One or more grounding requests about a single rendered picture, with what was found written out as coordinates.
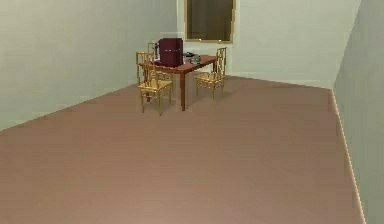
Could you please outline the window with golden frame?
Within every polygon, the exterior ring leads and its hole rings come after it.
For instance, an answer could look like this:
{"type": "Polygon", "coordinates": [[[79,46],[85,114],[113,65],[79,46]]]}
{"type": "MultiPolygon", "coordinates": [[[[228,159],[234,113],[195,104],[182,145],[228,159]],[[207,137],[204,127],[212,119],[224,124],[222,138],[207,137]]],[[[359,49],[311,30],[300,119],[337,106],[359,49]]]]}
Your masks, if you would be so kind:
{"type": "Polygon", "coordinates": [[[185,0],[188,41],[231,43],[236,0],[185,0]]]}

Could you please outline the red-brown wooden table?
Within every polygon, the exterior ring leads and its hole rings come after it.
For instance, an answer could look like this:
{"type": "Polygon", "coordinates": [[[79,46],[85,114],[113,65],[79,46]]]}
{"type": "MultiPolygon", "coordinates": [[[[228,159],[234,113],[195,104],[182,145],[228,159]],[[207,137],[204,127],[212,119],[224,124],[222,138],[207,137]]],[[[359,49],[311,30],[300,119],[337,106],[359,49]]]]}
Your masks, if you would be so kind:
{"type": "Polygon", "coordinates": [[[216,62],[216,56],[201,55],[199,64],[191,64],[190,62],[186,62],[185,64],[177,67],[165,67],[165,66],[161,66],[159,63],[156,63],[155,69],[157,71],[161,71],[164,73],[179,75],[180,105],[181,105],[181,110],[185,111],[186,110],[186,75],[188,73],[196,71],[210,64],[215,64],[215,62],[216,62]]]}

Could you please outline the golden wooden chair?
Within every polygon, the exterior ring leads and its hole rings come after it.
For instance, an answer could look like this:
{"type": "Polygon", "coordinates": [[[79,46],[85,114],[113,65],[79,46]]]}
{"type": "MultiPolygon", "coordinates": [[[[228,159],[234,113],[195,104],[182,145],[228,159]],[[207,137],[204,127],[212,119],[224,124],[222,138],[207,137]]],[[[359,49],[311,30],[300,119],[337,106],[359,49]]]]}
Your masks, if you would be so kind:
{"type": "Polygon", "coordinates": [[[145,111],[145,101],[157,101],[158,113],[162,115],[161,102],[167,96],[172,103],[173,80],[155,64],[155,56],[147,52],[135,55],[137,87],[140,93],[141,111],[145,111]]]}
{"type": "Polygon", "coordinates": [[[159,58],[158,53],[158,43],[157,42],[151,42],[147,46],[148,53],[153,56],[154,60],[157,60],[159,58]]]}
{"type": "Polygon", "coordinates": [[[226,78],[227,48],[218,48],[216,59],[213,63],[211,72],[202,72],[194,77],[196,82],[196,94],[199,94],[199,88],[204,87],[212,91],[212,98],[215,98],[215,90],[220,88],[221,95],[224,95],[224,86],[226,78]]]}

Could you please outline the dark red box appliance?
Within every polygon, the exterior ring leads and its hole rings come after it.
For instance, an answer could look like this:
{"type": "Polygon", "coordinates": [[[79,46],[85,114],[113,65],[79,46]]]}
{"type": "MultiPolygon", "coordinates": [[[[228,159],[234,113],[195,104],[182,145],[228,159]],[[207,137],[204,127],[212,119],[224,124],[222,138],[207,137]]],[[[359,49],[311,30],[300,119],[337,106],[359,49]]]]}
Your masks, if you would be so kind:
{"type": "Polygon", "coordinates": [[[183,64],[183,39],[162,38],[158,41],[160,63],[166,67],[178,67],[183,64]]]}

